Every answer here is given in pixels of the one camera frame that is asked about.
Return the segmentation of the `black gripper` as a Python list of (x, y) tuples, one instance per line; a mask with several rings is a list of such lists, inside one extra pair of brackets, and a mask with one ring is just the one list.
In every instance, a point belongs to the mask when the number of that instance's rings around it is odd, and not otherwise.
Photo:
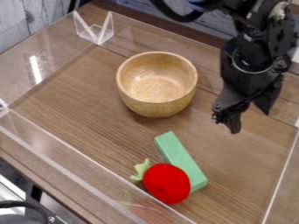
[(224, 123), (231, 134), (241, 128), (241, 113), (251, 103), (268, 115), (291, 66), (289, 40), (231, 39), (220, 49), (223, 89), (212, 104), (212, 119)]

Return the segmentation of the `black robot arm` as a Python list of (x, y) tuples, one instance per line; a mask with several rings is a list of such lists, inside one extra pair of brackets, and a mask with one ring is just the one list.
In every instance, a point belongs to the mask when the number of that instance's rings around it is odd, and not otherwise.
[(232, 18), (236, 37), (220, 49), (223, 89), (212, 105), (212, 119), (229, 132), (241, 129), (249, 105), (268, 114), (292, 64), (297, 32), (292, 0), (186, 0), (197, 12), (219, 10)]

